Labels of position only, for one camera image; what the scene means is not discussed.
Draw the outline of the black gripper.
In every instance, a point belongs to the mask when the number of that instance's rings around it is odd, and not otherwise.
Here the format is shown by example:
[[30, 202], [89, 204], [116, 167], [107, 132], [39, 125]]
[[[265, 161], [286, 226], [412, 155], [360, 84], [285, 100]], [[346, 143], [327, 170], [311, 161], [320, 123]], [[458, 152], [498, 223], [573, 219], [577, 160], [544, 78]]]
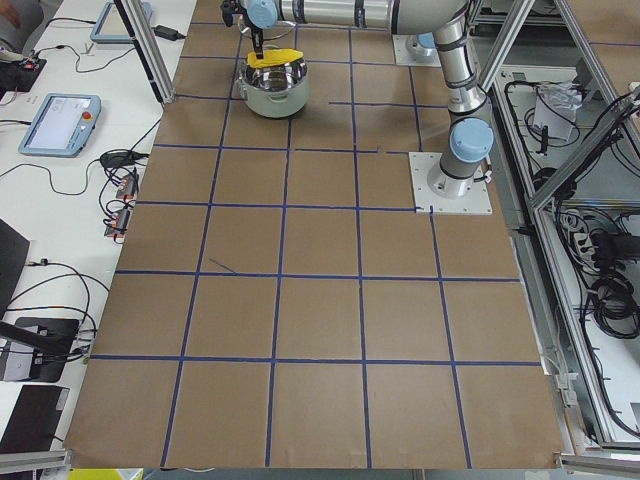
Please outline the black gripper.
[[258, 60], [263, 59], [263, 30], [268, 26], [267, 19], [263, 14], [251, 14], [249, 12], [245, 13], [244, 19], [246, 25], [250, 28], [251, 31], [251, 39], [255, 56]]

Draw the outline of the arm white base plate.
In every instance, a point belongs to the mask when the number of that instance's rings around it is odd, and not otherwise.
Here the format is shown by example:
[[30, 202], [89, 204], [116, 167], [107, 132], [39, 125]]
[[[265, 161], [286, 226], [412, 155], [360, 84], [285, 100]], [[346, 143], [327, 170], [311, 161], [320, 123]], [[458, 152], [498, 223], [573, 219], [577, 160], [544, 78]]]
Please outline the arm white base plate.
[[417, 213], [486, 216], [493, 213], [482, 169], [468, 179], [448, 177], [439, 152], [410, 152], [409, 165]]
[[441, 67], [435, 39], [431, 32], [418, 35], [394, 35], [392, 39], [397, 65]]

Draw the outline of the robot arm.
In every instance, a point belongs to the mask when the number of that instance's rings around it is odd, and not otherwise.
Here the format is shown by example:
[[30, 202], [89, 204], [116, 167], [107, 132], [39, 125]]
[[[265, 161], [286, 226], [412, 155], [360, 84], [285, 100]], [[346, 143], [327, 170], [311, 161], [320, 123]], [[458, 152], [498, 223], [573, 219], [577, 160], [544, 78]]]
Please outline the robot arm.
[[249, 28], [253, 51], [263, 56], [264, 33], [279, 22], [296, 25], [353, 26], [386, 30], [405, 39], [406, 50], [428, 50], [440, 72], [421, 68], [418, 78], [444, 81], [450, 127], [438, 163], [427, 174], [433, 194], [458, 200], [471, 191], [480, 164], [489, 155], [494, 133], [486, 118], [487, 94], [479, 85], [469, 50], [469, 1], [231, 1], [221, 7], [225, 22], [239, 15]]

